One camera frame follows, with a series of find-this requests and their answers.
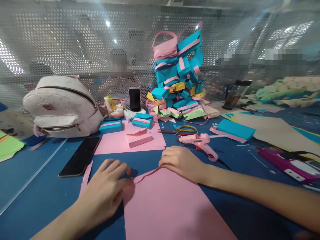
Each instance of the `phone screen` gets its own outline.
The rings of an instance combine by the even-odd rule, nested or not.
[[[85,138],[58,177],[81,176],[84,174],[100,142],[99,137]]]
[[[132,112],[140,112],[140,89],[130,88],[129,89],[129,100],[130,100],[130,110]]]

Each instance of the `glue gun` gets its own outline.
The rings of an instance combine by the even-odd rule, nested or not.
[[[219,157],[216,154],[216,152],[213,151],[211,147],[209,147],[209,145],[207,143],[210,142],[210,138],[226,137],[226,136],[228,136],[228,135],[227,134],[223,134],[223,135],[211,135],[211,136],[209,136],[206,133],[201,133],[200,135],[192,134],[192,135],[186,135],[186,136],[180,137],[179,138],[179,142],[194,144],[196,146],[197,150],[205,151],[206,154],[209,157],[209,160],[212,161],[212,162],[215,162],[215,161],[218,160]]]

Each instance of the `folded paper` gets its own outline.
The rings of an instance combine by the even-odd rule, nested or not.
[[[152,96],[151,93],[147,93],[147,98],[148,98],[149,100],[151,100],[152,102],[154,102],[154,97]]]
[[[179,76],[187,74],[191,70],[188,58],[187,57],[179,57],[178,60],[179,61],[177,63],[177,70],[178,70]]]
[[[151,133],[147,128],[142,130],[136,130],[134,133],[127,133],[126,139],[130,148],[139,146],[141,144],[150,142],[153,140]]]
[[[247,140],[244,139],[244,138],[240,138],[240,137],[234,136],[234,135],[232,135],[232,134],[219,131],[219,130],[217,129],[217,127],[211,127],[211,128],[210,128],[210,131],[213,132],[214,134],[217,134],[217,135],[227,134],[227,135],[228,135],[227,138],[233,139],[233,140],[238,141],[238,142],[240,142],[240,143],[245,143],[245,142],[247,141]]]
[[[158,132],[158,129],[160,128],[158,123],[153,124],[149,130],[154,140],[133,148],[130,148],[126,143],[126,133],[132,133],[136,131],[138,127],[133,126],[132,123],[128,123],[127,121],[123,121],[123,127],[124,130],[121,132],[104,134],[94,154],[140,152],[165,149],[164,146],[166,145],[166,142],[162,133]]]
[[[173,104],[173,107],[174,107],[175,109],[184,107],[184,106],[187,105],[190,101],[191,101],[191,97],[188,97],[188,98],[186,98],[186,99],[179,99],[177,102],[175,102],[175,103]]]
[[[163,88],[154,88],[151,93],[152,93],[153,98],[163,99],[168,96],[169,90],[163,89]]]
[[[250,140],[251,137],[253,136],[254,132],[256,131],[255,129],[253,129],[251,127],[247,127],[247,126],[241,125],[239,123],[229,121],[227,119],[223,119],[218,124],[218,130],[235,135],[240,138],[247,139],[247,140]]]
[[[169,78],[175,77],[178,75],[177,66],[169,66],[162,70],[156,70],[156,77],[158,82],[164,82]]]
[[[157,46],[155,46],[155,41],[156,38],[160,35],[160,34],[168,34],[173,36],[172,39],[161,43]],[[152,44],[153,47],[153,53],[154,53],[154,59],[156,61],[161,60],[161,59],[165,59],[168,57],[175,57],[177,55],[177,43],[178,43],[178,39],[175,33],[170,32],[170,31],[160,31],[156,34],[156,36],[154,37],[154,41]]]
[[[201,47],[202,45],[202,36],[201,31],[198,30],[195,33],[191,34],[186,39],[182,40],[178,43],[178,56],[187,56],[189,53],[193,52],[197,48]]]
[[[184,85],[184,82],[178,82],[178,83],[175,83],[172,85],[172,87],[174,87],[174,89],[170,89],[170,93],[173,93],[173,92],[177,92],[177,91],[180,91],[182,89],[185,89],[185,85]]]
[[[195,97],[204,97],[206,95],[206,90],[203,90],[202,92],[195,94]]]
[[[168,109],[160,110],[161,117],[169,117],[171,115],[171,111]]]
[[[203,82],[204,82],[203,79],[198,81],[198,84],[196,85],[196,94],[199,94],[202,92]]]
[[[182,116],[182,113],[174,108],[168,108],[168,110],[170,110],[171,116],[173,116],[175,118],[180,118]]]
[[[196,51],[194,52],[194,55],[192,57],[192,59],[190,59],[189,63],[190,63],[190,67],[192,69],[194,69],[195,67],[200,68],[202,66],[203,63],[203,51],[201,48],[197,48]]]
[[[189,92],[190,92],[190,96],[194,96],[196,94],[196,86],[193,86]]]
[[[153,115],[137,113],[133,120],[132,125],[142,128],[150,129],[153,123]]]
[[[100,124],[99,130],[103,134],[122,131],[122,120],[119,118],[106,118]]]
[[[220,111],[210,107],[209,105],[202,104],[203,110],[206,112],[209,118],[215,118],[220,116]]]
[[[195,110],[192,110],[191,112],[184,114],[183,116],[186,120],[190,120],[190,119],[194,119],[194,118],[202,117],[206,115],[207,115],[206,112],[200,107]]]

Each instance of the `metal mesh panel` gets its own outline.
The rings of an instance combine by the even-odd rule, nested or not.
[[[80,75],[98,103],[104,96],[128,101],[128,89],[146,94],[155,87],[152,42],[161,30],[179,33],[203,21],[206,99],[224,99],[221,55],[241,49],[250,54],[268,16],[252,12],[145,5],[37,2],[3,4],[0,9],[0,102],[21,108],[23,96],[47,75]],[[182,39],[194,32],[187,29]],[[167,39],[161,36],[156,44]],[[115,59],[131,69],[114,72]]]

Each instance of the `pink cardstock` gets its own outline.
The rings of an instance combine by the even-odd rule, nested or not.
[[[82,178],[82,183],[81,183],[81,188],[80,188],[80,193],[79,196],[84,192],[84,190],[86,190],[87,185],[88,185],[88,181],[89,181],[89,177],[90,177],[90,172],[91,172],[91,168],[92,168],[92,164],[93,161],[91,161],[91,163],[87,166],[86,171],[84,172],[83,178]]]
[[[140,127],[133,126],[132,123],[122,121],[123,131],[106,133],[102,136],[99,146],[95,151],[96,154],[109,154],[109,153],[122,153],[122,152],[141,152],[141,151],[153,151],[153,150],[164,150],[166,142],[163,138],[162,133],[159,133],[158,129],[160,126],[158,123],[154,123],[149,132],[151,133],[153,140],[139,146],[130,148],[126,141],[126,134],[143,130]]]
[[[126,240],[237,240],[201,188],[157,168],[124,189]]]
[[[147,128],[144,128],[142,131],[138,131],[135,134],[127,134],[126,138],[130,148],[153,140],[153,137]]]

